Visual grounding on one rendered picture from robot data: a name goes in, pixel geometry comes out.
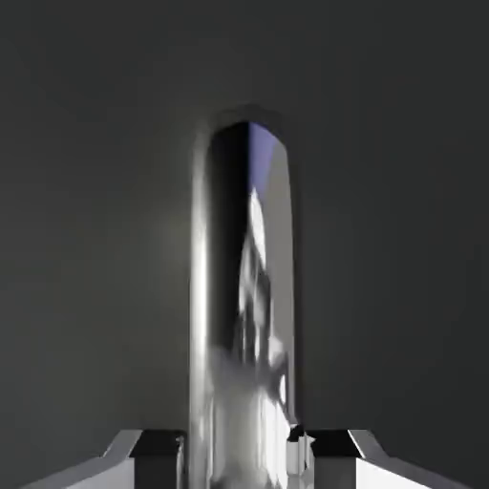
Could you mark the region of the curved shiny metal drawer handle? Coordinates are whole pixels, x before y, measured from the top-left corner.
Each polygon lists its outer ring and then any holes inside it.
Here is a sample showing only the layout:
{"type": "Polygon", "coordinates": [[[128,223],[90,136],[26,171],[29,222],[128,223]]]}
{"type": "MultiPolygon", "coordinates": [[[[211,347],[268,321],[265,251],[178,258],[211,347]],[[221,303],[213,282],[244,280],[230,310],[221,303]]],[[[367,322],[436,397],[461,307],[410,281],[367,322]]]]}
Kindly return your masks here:
{"type": "Polygon", "coordinates": [[[192,159],[188,489],[287,489],[299,424],[293,191],[280,116],[199,127],[192,159]]]}

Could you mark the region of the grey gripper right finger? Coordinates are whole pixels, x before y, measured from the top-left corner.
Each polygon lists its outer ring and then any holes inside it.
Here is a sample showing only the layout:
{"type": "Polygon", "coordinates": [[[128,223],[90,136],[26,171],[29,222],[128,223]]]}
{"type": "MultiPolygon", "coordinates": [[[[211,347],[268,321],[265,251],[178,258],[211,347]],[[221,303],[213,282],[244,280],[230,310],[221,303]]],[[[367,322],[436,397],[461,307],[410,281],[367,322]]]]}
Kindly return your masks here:
{"type": "Polygon", "coordinates": [[[287,489],[464,489],[388,455],[368,430],[306,430],[287,438],[287,489]]]}

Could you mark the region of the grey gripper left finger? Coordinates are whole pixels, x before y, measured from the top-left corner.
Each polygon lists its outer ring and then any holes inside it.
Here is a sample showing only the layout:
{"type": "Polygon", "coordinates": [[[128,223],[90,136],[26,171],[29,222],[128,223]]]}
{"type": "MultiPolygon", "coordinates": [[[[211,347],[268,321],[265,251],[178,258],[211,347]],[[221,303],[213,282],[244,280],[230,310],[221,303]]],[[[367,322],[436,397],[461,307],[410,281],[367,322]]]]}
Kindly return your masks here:
{"type": "Polygon", "coordinates": [[[122,430],[105,452],[20,489],[188,489],[186,432],[122,430]]]}

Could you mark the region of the dark grey drawer front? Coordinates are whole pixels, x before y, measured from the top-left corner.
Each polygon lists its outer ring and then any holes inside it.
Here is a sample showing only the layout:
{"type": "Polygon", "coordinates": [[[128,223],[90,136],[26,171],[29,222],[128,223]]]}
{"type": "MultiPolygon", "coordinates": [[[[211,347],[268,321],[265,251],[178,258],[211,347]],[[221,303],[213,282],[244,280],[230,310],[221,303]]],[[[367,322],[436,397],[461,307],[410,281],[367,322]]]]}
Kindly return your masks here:
{"type": "Polygon", "coordinates": [[[304,422],[489,489],[489,0],[0,0],[0,489],[186,425],[193,143],[244,104],[304,422]]]}

